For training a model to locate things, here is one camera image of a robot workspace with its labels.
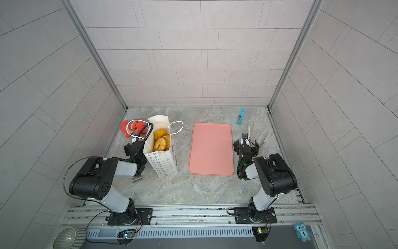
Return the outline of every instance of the pink tray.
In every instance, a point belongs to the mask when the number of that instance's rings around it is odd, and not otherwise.
[[[231,126],[196,123],[193,126],[188,170],[191,174],[230,176],[234,173]]]

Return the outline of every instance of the white rope handle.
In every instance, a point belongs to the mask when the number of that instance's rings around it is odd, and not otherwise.
[[[133,135],[133,134],[131,134],[131,133],[129,132],[129,124],[130,124],[131,122],[133,122],[133,121],[142,121],[142,122],[144,122],[144,123],[147,123],[147,124],[148,124],[148,128],[149,128],[149,123],[146,122],[146,121],[144,121],[144,120],[134,119],[134,120],[130,120],[130,122],[128,122],[127,125],[126,125],[126,132],[127,132],[130,136],[132,136],[132,137],[134,137],[134,138],[145,139],[144,137],[139,137],[139,136]]]
[[[183,123],[182,121],[175,121],[175,122],[173,122],[173,123],[170,123],[169,129],[171,129],[171,125],[172,125],[172,124],[178,123],[178,122],[182,124],[181,129],[180,129],[179,131],[175,132],[175,133],[170,134],[170,136],[179,133],[179,132],[182,130],[182,128],[184,128],[184,123]]]

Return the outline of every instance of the red plush toy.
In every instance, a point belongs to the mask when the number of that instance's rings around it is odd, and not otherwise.
[[[143,130],[141,133],[141,137],[145,137],[146,132],[148,131],[147,128],[144,128],[147,124],[143,121],[134,121],[129,124],[129,133],[126,130],[127,123],[129,121],[126,120],[120,124],[120,130],[126,134],[126,138],[130,137],[130,134],[138,136],[138,134]]]

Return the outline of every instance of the tiled wall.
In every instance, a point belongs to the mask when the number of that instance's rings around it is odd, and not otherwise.
[[[128,106],[264,106],[312,0],[71,3]]]
[[[398,2],[325,0],[272,113],[334,248],[398,245]]]
[[[0,1],[0,248],[42,248],[52,233],[50,246],[76,205],[64,171],[103,155],[122,113],[58,0]]]

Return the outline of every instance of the white paper bag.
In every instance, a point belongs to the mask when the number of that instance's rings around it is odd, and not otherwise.
[[[152,168],[156,171],[158,176],[167,176],[170,174],[177,174],[177,153],[176,153],[176,143],[174,139],[174,134],[179,133],[184,127],[183,122],[176,121],[173,123],[182,123],[182,127],[176,133],[173,133],[171,129],[171,124],[169,122],[169,117],[164,115],[156,115],[150,117],[149,123],[153,124],[152,133],[149,135],[146,143],[144,145],[144,154],[148,162],[151,164]],[[155,143],[155,139],[153,134],[155,131],[159,129],[165,129],[168,134],[170,134],[170,148],[167,151],[155,151],[153,150],[153,145]]]

